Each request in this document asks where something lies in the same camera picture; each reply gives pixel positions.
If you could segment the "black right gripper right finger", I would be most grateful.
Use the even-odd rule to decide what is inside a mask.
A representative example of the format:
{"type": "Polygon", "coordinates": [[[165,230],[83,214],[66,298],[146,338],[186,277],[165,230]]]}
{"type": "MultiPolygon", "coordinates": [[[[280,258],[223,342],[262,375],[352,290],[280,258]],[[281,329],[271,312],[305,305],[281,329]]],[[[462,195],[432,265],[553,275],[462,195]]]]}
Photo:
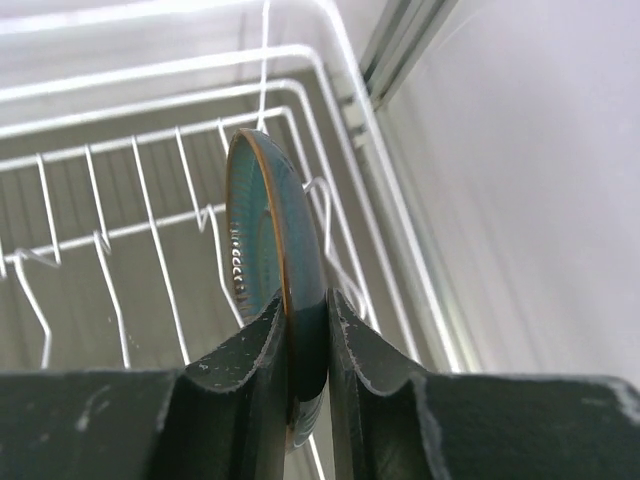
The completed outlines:
{"type": "Polygon", "coordinates": [[[639,394],[610,376],[434,373],[327,293],[339,479],[635,479],[639,394]]]}

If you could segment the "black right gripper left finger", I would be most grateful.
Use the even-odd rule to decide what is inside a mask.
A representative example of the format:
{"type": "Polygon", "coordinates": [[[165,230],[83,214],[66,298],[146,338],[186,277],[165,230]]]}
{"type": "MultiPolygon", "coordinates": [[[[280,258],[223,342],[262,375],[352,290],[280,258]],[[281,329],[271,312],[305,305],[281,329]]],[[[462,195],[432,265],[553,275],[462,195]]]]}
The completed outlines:
{"type": "Polygon", "coordinates": [[[5,479],[279,479],[287,429],[280,295],[168,370],[5,373],[5,479]]]}

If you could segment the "dark teal ceramic plate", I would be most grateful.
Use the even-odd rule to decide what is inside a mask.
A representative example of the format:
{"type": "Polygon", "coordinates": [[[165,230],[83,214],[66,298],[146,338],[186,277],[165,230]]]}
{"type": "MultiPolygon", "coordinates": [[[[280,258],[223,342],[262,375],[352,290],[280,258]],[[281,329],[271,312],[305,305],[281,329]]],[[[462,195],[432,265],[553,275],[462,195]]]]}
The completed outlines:
{"type": "Polygon", "coordinates": [[[328,375],[329,321],[320,243],[303,182],[266,133],[237,130],[229,144],[226,215],[233,298],[244,322],[275,294],[287,327],[287,448],[301,447],[319,417],[328,375]]]}

